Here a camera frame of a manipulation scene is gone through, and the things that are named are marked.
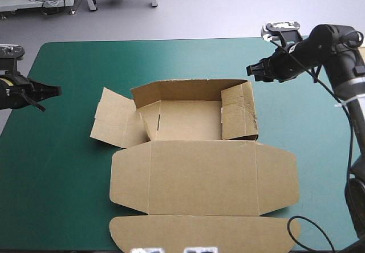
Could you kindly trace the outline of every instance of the wire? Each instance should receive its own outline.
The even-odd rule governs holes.
[[[312,74],[309,70],[307,70],[306,67],[302,63],[299,62],[299,60],[297,60],[294,56],[292,56],[292,54],[290,54],[282,46],[280,46],[279,44],[277,44],[273,40],[271,40],[270,42],[272,44],[274,44],[275,46],[277,46],[278,48],[280,48],[283,52],[285,52],[286,54],[288,54],[292,58],[292,60],[294,60],[305,72],[307,72],[316,82],[318,82],[338,103],[341,103],[341,101],[335,95],[335,93],[333,93],[333,91],[331,91],[329,89],[329,87],[327,87],[327,85],[325,85],[325,83],[323,83],[318,77],[316,77],[315,74]],[[354,204],[354,199],[352,197],[352,193],[351,193],[351,189],[350,189],[350,174],[351,174],[351,162],[352,162],[352,149],[353,149],[353,144],[354,144],[354,129],[353,129],[353,124],[352,124],[352,120],[351,120],[351,116],[350,116],[349,112],[347,111],[346,107],[342,107],[342,109],[343,109],[343,111],[345,112],[345,114],[347,116],[348,124],[350,126],[350,146],[349,146],[349,150],[348,150],[348,161],[347,161],[347,171],[346,171],[346,185],[348,186],[348,192],[349,192],[349,195],[350,195],[350,201],[351,201],[351,204],[354,207],[355,214],[360,219],[361,224],[363,225],[363,227],[365,227],[365,223],[363,222],[362,217],[360,217],[360,215],[359,215],[359,213],[357,211],[357,208],[356,208],[356,206]],[[317,227],[322,232],[322,234],[326,237],[327,241],[330,243],[330,245],[332,247],[332,243],[331,243],[330,239],[328,238],[327,234],[317,224],[315,224],[313,221],[311,221],[308,218],[303,217],[303,216],[293,216],[288,221],[288,232],[289,232],[289,235],[290,235],[290,237],[292,238],[292,240],[297,245],[299,245],[301,247],[304,246],[304,244],[299,243],[294,238],[294,236],[292,235],[292,233],[290,231],[290,223],[295,218],[301,218],[301,219],[304,219],[304,220],[312,223],[315,227]]]
[[[63,7],[60,9],[58,7],[58,5],[60,4],[61,1],[63,1]],[[39,2],[43,2],[40,10],[45,15],[60,14],[60,13],[64,12],[64,10],[66,8],[66,0],[40,0]],[[54,12],[51,12],[50,10],[46,11],[46,8],[44,7],[45,3],[49,6],[56,7],[56,11],[54,11]]]
[[[299,246],[303,247],[304,249],[310,251],[310,252],[322,252],[322,251],[318,251],[316,249],[313,249],[313,248],[310,248],[310,247],[307,247],[305,246],[304,244],[300,243],[295,237],[294,235],[291,233],[291,229],[290,229],[290,223],[291,221],[293,221],[294,219],[303,219],[303,220],[306,220],[307,222],[310,222],[312,225],[314,225],[322,234],[323,236],[325,236],[326,240],[328,241],[328,243],[330,244],[331,246],[331,249],[332,249],[332,253],[335,253],[335,247],[333,246],[330,238],[327,236],[327,234],[323,231],[323,229],[321,229],[315,222],[309,220],[308,218],[306,217],[303,217],[303,216],[293,216],[289,219],[289,221],[287,221],[287,232],[289,233],[290,237],[292,238],[292,240]]]

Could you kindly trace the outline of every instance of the green tabletop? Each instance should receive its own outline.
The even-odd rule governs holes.
[[[130,88],[161,79],[245,79],[245,67],[273,51],[259,38],[45,44],[29,77],[61,85],[63,95],[42,102],[45,113],[13,111],[0,136],[0,248],[114,250],[109,221],[140,214],[109,200],[111,156],[119,149],[89,138],[103,87],[131,97]],[[258,140],[298,159],[299,203],[269,215],[310,217],[338,249],[350,244],[342,110],[305,74],[254,83],[254,94]],[[300,241],[329,248],[306,223]]]

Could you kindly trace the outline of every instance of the cardboard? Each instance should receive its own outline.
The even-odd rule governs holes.
[[[166,253],[182,253],[186,247],[214,246],[221,253],[284,253],[294,246],[286,225],[282,218],[147,215],[116,217],[109,230],[123,252],[162,247]],[[291,230],[298,237],[299,223],[293,221]]]
[[[110,199],[147,214],[258,216],[298,201],[295,156],[255,141],[152,141],[114,154]]]
[[[149,139],[258,137],[252,86],[247,80],[165,80],[131,91],[133,100],[104,89],[92,138],[127,148]]]
[[[149,141],[133,100],[104,88],[90,137],[129,148]]]
[[[365,47],[360,47],[359,52],[360,52],[362,58],[365,59]]]
[[[103,90],[91,132],[127,148],[113,155],[111,201],[147,214],[110,222],[119,248],[290,251],[287,219],[259,216],[298,201],[296,161],[255,142],[251,83],[166,80],[131,91],[133,100]],[[291,229],[298,237],[299,223]]]

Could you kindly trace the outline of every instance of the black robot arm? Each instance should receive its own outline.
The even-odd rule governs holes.
[[[40,111],[45,107],[38,104],[44,99],[61,95],[61,87],[48,86],[26,78],[17,70],[17,61],[24,55],[19,45],[0,44],[0,109],[19,109],[32,105]]]
[[[255,81],[284,82],[310,71],[316,82],[319,70],[324,67],[333,96],[338,101],[343,100],[342,105],[346,106],[344,110],[361,151],[351,167],[355,177],[348,180],[345,188],[359,241],[341,252],[365,252],[365,65],[358,50],[364,41],[363,34],[350,26],[318,25],[303,40],[298,30],[297,22],[264,25],[263,38],[278,48],[272,56],[246,69],[248,75],[255,76]],[[281,46],[274,42],[276,40],[281,41]]]

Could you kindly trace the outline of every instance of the floor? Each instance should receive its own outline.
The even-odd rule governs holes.
[[[320,23],[352,25],[365,31],[359,0],[107,0],[89,12],[82,0],[77,14],[44,16],[21,10],[0,21],[0,43],[26,49],[19,70],[27,75],[41,45],[85,40],[235,38],[259,36],[267,21],[298,21],[302,34]],[[0,132],[10,110],[0,111]]]

